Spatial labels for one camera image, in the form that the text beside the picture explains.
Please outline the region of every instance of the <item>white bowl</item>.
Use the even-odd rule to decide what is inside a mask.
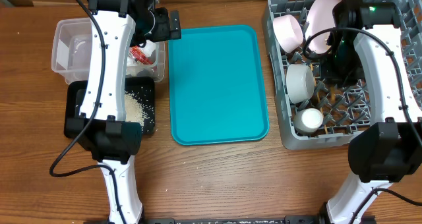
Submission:
[[[321,30],[336,27],[332,10],[341,1],[342,0],[315,0],[307,17],[309,25],[305,32],[306,40]],[[309,49],[318,54],[327,52],[331,47],[327,45],[326,42],[329,36],[330,33],[327,32],[316,37],[309,44]]]
[[[304,109],[297,112],[293,125],[303,135],[312,134],[322,125],[324,117],[318,109]]]
[[[290,65],[286,74],[286,86],[292,103],[310,99],[315,89],[311,68],[307,65]]]
[[[303,42],[303,33],[296,18],[290,14],[277,17],[272,22],[277,41],[286,53],[290,53]]]

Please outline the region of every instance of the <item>teal tray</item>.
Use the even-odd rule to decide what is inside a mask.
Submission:
[[[190,146],[260,140],[270,128],[255,31],[182,30],[169,41],[171,133]]]

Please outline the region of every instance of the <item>white mug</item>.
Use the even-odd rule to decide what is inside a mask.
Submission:
[[[286,53],[291,53],[302,44],[302,29],[294,16],[287,14],[277,17],[272,27],[278,43]]]
[[[286,87],[292,103],[310,99],[315,89],[311,68],[307,65],[290,65],[286,74]]]
[[[318,109],[304,109],[297,112],[293,125],[303,135],[312,134],[322,125],[324,117]]]

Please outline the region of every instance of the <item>wooden surface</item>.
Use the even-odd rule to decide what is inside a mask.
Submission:
[[[135,160],[147,217],[236,218],[314,214],[343,183],[347,146],[293,152],[280,140],[274,79],[261,18],[266,3],[166,5],[182,28],[247,24],[256,30],[270,132],[259,142],[183,147],[171,137],[168,78],[157,84],[155,135]],[[106,219],[99,170],[53,178],[48,169],[69,139],[63,136],[67,85],[51,71],[57,23],[85,17],[78,7],[0,9],[0,223],[82,223]],[[75,146],[58,167],[94,164]],[[422,200],[422,169],[392,189]],[[422,210],[387,194],[368,213],[379,223],[422,223]]]

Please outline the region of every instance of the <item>dish rack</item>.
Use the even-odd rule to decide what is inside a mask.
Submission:
[[[369,127],[371,104],[364,80],[348,88],[333,88],[319,77],[319,63],[302,56],[302,47],[286,54],[280,49],[272,21],[291,14],[299,21],[303,33],[309,9],[315,0],[268,0],[262,25],[265,46],[270,56],[276,86],[276,109],[282,144],[290,150],[342,146]],[[422,107],[422,1],[421,0],[364,0],[364,2],[393,2],[400,12],[402,52],[409,82],[419,106]],[[314,73],[315,92],[311,99],[294,105],[286,89],[286,71],[293,64],[307,64]],[[303,136],[293,127],[294,115],[306,108],[323,112],[324,122],[312,135]]]

